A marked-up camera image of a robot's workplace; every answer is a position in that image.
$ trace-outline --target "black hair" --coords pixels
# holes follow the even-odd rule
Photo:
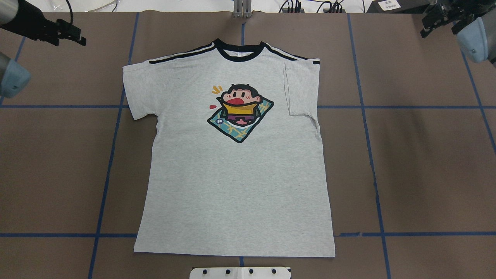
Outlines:
[[[227,90],[225,93],[229,94],[233,90],[237,90],[237,89],[249,90],[251,92],[252,97],[257,97],[260,95],[255,88],[253,88],[249,85],[249,83],[247,83],[247,84],[231,84],[231,87],[229,87],[229,90]]]

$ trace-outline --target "cartoon character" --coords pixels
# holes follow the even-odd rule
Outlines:
[[[262,96],[249,84],[232,84],[217,100],[222,105],[221,117],[234,125],[250,125],[261,115]]]
[[[213,94],[222,92],[221,86],[214,86]],[[218,131],[242,143],[262,118],[274,106],[274,102],[263,97],[249,84],[232,84],[229,90],[216,98],[221,107],[207,120]]]

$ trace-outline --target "t-shirt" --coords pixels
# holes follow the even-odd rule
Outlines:
[[[334,257],[319,59],[217,39],[124,67],[158,117],[135,252]]]

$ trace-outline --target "brown table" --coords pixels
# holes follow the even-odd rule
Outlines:
[[[86,47],[0,30],[0,51],[33,75],[0,105],[0,278],[186,279],[239,265],[294,279],[495,278],[496,69],[466,64],[449,26],[421,39],[420,19],[77,13]],[[215,38],[321,58],[336,258],[133,253],[156,118],[132,120],[121,68]]]

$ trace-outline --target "white floor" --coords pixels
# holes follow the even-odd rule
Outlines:
[[[43,12],[68,11],[65,0],[27,0]],[[369,8],[372,0],[364,0],[365,9]],[[69,0],[74,12],[100,11],[110,12],[115,6],[115,0]],[[277,12],[284,0],[252,0],[253,10],[264,12]],[[341,3],[348,13],[364,12],[362,0],[343,0]],[[302,0],[302,8],[305,12],[316,12],[320,6],[319,2]],[[232,11],[234,2],[232,0],[119,0],[117,12],[138,12],[144,10],[157,10],[169,12],[212,12]]]

